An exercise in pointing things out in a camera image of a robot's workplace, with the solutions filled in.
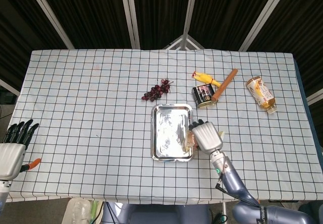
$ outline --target metal frame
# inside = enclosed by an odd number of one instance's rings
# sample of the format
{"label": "metal frame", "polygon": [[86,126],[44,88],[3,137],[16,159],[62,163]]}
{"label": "metal frame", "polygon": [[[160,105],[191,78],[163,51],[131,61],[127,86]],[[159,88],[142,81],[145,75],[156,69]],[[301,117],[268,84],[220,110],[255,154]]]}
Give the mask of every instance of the metal frame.
{"label": "metal frame", "polygon": [[188,37],[187,37],[187,42],[189,43],[189,44],[191,44],[193,47],[195,47],[197,50],[200,50],[201,48],[199,47],[199,46],[197,46],[193,41],[191,41],[190,40],[190,35],[188,35]]}
{"label": "metal frame", "polygon": [[135,0],[122,0],[132,49],[140,49]]}
{"label": "metal frame", "polygon": [[322,99],[323,99],[323,89],[320,89],[318,92],[306,98],[308,105],[314,104],[315,102],[318,102],[319,100],[322,100]]}
{"label": "metal frame", "polygon": [[19,96],[20,95],[20,92],[17,89],[15,89],[14,87],[10,86],[9,84],[7,84],[5,81],[3,81],[1,79],[0,79],[0,85],[3,88],[5,88],[5,89],[9,90],[10,92],[12,92],[13,94],[15,94],[16,96]]}
{"label": "metal frame", "polygon": [[177,38],[176,40],[174,40],[173,42],[171,42],[171,43],[169,44],[169,46],[166,46],[166,47],[164,47],[163,49],[164,49],[164,50],[172,50],[172,48],[173,48],[174,46],[176,46],[178,43],[180,43],[182,40],[183,40],[183,37],[182,37],[182,36],[180,36],[179,38]]}
{"label": "metal frame", "polygon": [[186,18],[185,18],[185,24],[184,24],[184,32],[183,32],[183,36],[182,36],[183,40],[181,43],[182,44],[181,48],[183,50],[185,49],[186,43],[187,43],[187,36],[188,36],[188,31],[190,30],[190,26],[191,26],[194,4],[195,4],[195,0],[188,0]]}
{"label": "metal frame", "polygon": [[68,38],[66,32],[64,31],[63,27],[61,26],[60,22],[58,21],[56,15],[52,11],[51,7],[49,6],[47,0],[36,0],[41,9],[44,11],[45,15],[49,19],[50,23],[54,27],[55,31],[58,33],[60,38],[62,39],[63,43],[67,47],[67,49],[75,49],[72,42]]}
{"label": "metal frame", "polygon": [[225,201],[222,202],[222,214],[227,216],[227,203]]}
{"label": "metal frame", "polygon": [[247,37],[243,41],[240,46],[239,51],[247,51],[249,46],[252,44],[256,36],[258,35],[259,31],[262,29],[263,25],[272,14],[273,10],[275,9],[276,5],[279,3],[280,0],[268,0],[266,5],[263,7],[261,13],[259,14],[256,22],[252,26],[251,30],[249,31]]}

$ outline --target white robotic hand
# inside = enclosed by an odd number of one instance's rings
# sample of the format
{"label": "white robotic hand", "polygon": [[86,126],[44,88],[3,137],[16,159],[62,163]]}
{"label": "white robotic hand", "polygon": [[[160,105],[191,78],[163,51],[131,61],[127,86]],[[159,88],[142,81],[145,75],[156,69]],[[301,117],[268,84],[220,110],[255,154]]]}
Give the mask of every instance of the white robotic hand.
{"label": "white robotic hand", "polygon": [[29,130],[32,119],[26,123],[13,124],[7,130],[3,142],[0,143],[0,215],[4,208],[10,190],[9,181],[13,180],[20,172],[36,167],[41,159],[22,165],[26,150],[34,131],[39,124],[33,125]]}
{"label": "white robotic hand", "polygon": [[213,123],[201,119],[189,126],[200,149],[206,154],[221,150],[223,142]]}

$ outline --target floor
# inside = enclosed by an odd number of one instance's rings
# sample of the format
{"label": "floor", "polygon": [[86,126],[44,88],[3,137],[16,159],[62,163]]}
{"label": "floor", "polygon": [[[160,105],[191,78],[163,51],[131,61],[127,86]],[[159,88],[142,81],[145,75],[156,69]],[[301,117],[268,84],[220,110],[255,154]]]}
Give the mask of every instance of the floor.
{"label": "floor", "polygon": [[[0,105],[0,139],[3,139],[11,115],[14,110],[14,105]],[[7,203],[5,210],[0,216],[0,224],[2,223],[19,223],[19,224],[59,224],[62,223],[65,209],[69,199],[56,199],[56,200],[39,200],[39,201],[26,201],[26,202],[13,202]],[[237,202],[227,203],[227,213],[229,224],[237,223],[232,213],[232,208]],[[303,202],[299,203],[285,203],[284,205],[290,209],[298,209]],[[280,203],[269,203],[268,201],[262,201],[262,205],[278,205]],[[216,215],[222,210],[222,204],[210,205],[210,210],[213,215]]]}

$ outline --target cable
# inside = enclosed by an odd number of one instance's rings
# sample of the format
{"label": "cable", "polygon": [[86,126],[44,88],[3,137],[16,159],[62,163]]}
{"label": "cable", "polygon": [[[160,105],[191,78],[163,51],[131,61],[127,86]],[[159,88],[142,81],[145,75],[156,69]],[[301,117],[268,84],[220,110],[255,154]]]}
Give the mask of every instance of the cable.
{"label": "cable", "polygon": [[222,168],[222,173],[224,173],[225,165],[226,165],[226,155],[223,153],[223,168]]}
{"label": "cable", "polygon": [[209,211],[210,211],[210,213],[211,213],[211,221],[213,221],[213,218],[214,218],[214,216],[213,216],[213,212],[212,212],[211,208],[209,208],[208,210],[209,210]]}
{"label": "cable", "polygon": [[103,203],[102,202],[102,205],[101,205],[101,208],[100,208],[100,211],[99,211],[99,214],[96,216],[96,218],[91,222],[91,224],[94,224],[96,222],[96,220],[99,218],[100,214],[101,214],[101,211],[102,211],[102,207],[103,207]]}
{"label": "cable", "polygon": [[236,199],[241,200],[241,201],[243,201],[243,202],[245,202],[245,203],[247,203],[247,204],[249,204],[249,205],[252,205],[252,206],[254,206],[254,207],[259,208],[259,205],[256,205],[256,204],[252,203],[251,201],[244,200],[244,199],[240,198],[240,197],[239,197],[239,196],[237,196],[237,195],[232,195],[232,194],[230,194],[229,192],[227,192],[226,190],[224,190],[222,187],[220,187],[220,183],[217,183],[217,185],[216,185],[216,189],[217,189],[217,190],[220,190],[221,192],[223,192],[223,193],[225,193],[225,194],[227,194],[227,195],[230,195],[230,196],[231,196],[231,197],[233,197],[233,198],[236,198]]}
{"label": "cable", "polygon": [[116,224],[115,219],[113,218],[113,215],[112,215],[111,210],[110,210],[110,204],[109,204],[109,202],[106,202],[106,206],[107,206],[107,208],[108,208],[108,210],[110,212],[110,215],[111,215],[111,218],[112,218],[113,223]]}
{"label": "cable", "polygon": [[228,216],[222,215],[222,213],[220,212],[214,217],[211,224],[221,224],[221,223],[227,222],[227,220],[228,220]]}
{"label": "cable", "polygon": [[10,115],[12,115],[12,113],[10,113],[9,115],[6,115],[6,116],[4,116],[4,117],[1,117],[0,119],[5,118],[5,117],[8,117],[8,116],[10,116]]}

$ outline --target grid pattern tablecloth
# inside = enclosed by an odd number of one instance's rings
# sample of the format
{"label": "grid pattern tablecloth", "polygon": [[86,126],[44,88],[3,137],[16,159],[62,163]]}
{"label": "grid pattern tablecloth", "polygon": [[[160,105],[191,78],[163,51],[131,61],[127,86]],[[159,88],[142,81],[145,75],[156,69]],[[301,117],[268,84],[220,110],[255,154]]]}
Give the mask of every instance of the grid pattern tablecloth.
{"label": "grid pattern tablecloth", "polygon": [[[196,109],[196,70],[222,82],[239,70],[216,106]],[[262,76],[278,112],[268,115],[245,87]],[[141,100],[169,78],[171,93]],[[150,157],[150,111],[156,103],[187,103],[194,119],[226,133],[223,151],[258,199],[323,199],[323,175],[291,54],[263,52],[34,51],[11,124],[40,123],[25,161],[36,169],[12,184],[11,200],[84,197],[130,203],[209,203],[230,199],[214,187],[209,157],[157,162]]]}

